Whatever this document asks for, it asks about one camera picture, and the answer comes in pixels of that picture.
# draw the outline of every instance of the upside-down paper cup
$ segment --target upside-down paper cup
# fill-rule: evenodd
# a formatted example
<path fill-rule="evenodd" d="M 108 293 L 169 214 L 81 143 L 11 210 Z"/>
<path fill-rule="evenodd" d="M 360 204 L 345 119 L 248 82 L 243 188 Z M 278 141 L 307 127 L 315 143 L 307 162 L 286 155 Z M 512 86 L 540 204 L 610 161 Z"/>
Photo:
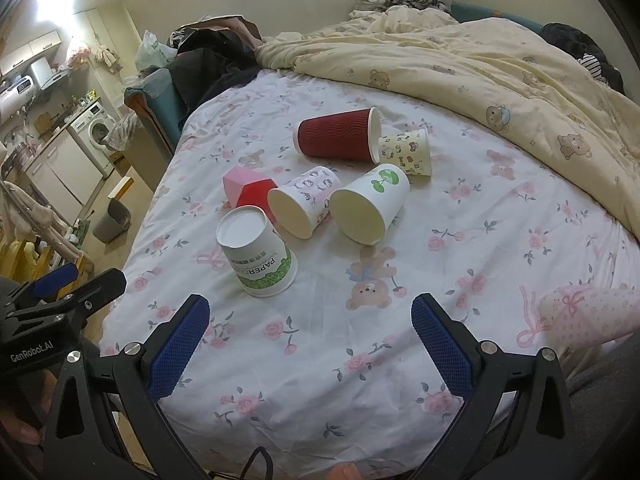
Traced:
<path fill-rule="evenodd" d="M 426 130 L 378 139 L 380 162 L 394 164 L 407 175 L 430 175 L 431 150 Z"/>
<path fill-rule="evenodd" d="M 381 134 L 380 112 L 368 108 L 302 121 L 293 133 L 293 145 L 306 156 L 377 164 Z"/>
<path fill-rule="evenodd" d="M 259 207 L 245 205 L 227 213 L 218 225 L 216 240 L 242 288 L 252 296 L 275 296 L 293 283 L 298 272 L 296 255 Z"/>
<path fill-rule="evenodd" d="M 393 164 L 380 164 L 336 190 L 329 209 L 349 238 L 363 245 L 375 245 L 385 237 L 408 193 L 406 175 Z"/>
<path fill-rule="evenodd" d="M 329 213 L 329 197 L 341 186 L 333 171 L 316 166 L 284 186 L 270 189 L 269 209 L 292 235 L 310 238 Z"/>

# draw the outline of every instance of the gray trash bin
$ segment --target gray trash bin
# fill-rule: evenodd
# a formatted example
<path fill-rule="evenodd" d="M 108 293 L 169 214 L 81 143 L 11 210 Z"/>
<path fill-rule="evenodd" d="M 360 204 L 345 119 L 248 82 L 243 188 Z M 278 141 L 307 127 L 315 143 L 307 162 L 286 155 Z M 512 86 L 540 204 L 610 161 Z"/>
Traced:
<path fill-rule="evenodd" d="M 129 229 L 130 225 L 131 213 L 122 202 L 112 198 L 107 206 L 107 212 L 97 221 L 92 232 L 98 240 L 108 244 Z"/>

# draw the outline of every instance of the metal screw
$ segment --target metal screw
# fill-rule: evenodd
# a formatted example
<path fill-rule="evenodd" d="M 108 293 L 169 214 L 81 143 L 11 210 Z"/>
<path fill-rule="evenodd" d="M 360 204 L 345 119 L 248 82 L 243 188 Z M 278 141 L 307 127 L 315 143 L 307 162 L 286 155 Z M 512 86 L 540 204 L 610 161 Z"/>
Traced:
<path fill-rule="evenodd" d="M 553 361 L 556 358 L 556 353 L 551 348 L 543 348 L 542 357 L 547 361 Z"/>
<path fill-rule="evenodd" d="M 135 355 L 140 352 L 142 345 L 140 343 L 128 343 L 124 347 L 124 353 L 127 355 Z"/>
<path fill-rule="evenodd" d="M 498 345 L 493 341 L 482 341 L 480 343 L 480 349 L 485 354 L 495 354 L 498 351 Z"/>
<path fill-rule="evenodd" d="M 66 360 L 70 363 L 77 363 L 80 360 L 81 353 L 79 350 L 74 350 L 73 352 L 69 352 L 66 356 Z"/>

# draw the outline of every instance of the white bed sheet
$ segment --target white bed sheet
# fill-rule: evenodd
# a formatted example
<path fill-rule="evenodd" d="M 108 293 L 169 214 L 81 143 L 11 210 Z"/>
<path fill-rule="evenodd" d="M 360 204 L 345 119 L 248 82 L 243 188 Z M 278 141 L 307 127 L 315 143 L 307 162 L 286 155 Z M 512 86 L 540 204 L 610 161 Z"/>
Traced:
<path fill-rule="evenodd" d="M 427 128 L 433 178 L 411 178 L 372 257 L 330 216 L 310 240 L 279 229 L 298 257 L 296 280 L 274 298 L 250 297 L 216 245 L 228 211 L 222 176 L 241 164 L 282 184 L 324 162 L 350 182 L 370 166 L 307 160 L 291 133 L 305 118 L 370 106 L 384 134 Z M 578 280 L 635 286 L 639 267 L 638 245 L 619 222 L 484 126 L 390 92 L 263 71 L 188 120 L 100 348 L 144 341 L 201 294 L 210 327 L 161 401 L 199 462 L 238 471 L 264 446 L 278 478 L 322 478 L 338 462 L 381 478 L 417 466 L 460 406 L 411 327 L 415 296 L 433 294 L 478 339 L 535 353 L 545 345 L 543 294 Z M 369 283 L 373 304 L 347 310 Z M 387 296 L 391 305 L 377 308 Z"/>

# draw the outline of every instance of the red paper cup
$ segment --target red paper cup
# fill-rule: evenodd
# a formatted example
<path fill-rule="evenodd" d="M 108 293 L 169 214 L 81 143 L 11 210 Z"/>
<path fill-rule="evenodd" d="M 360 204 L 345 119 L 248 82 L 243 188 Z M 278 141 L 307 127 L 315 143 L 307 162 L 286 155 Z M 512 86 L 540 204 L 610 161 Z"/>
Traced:
<path fill-rule="evenodd" d="M 380 162 L 378 139 L 382 134 L 376 108 L 315 117 L 302 121 L 293 133 L 299 153 L 322 158 Z"/>

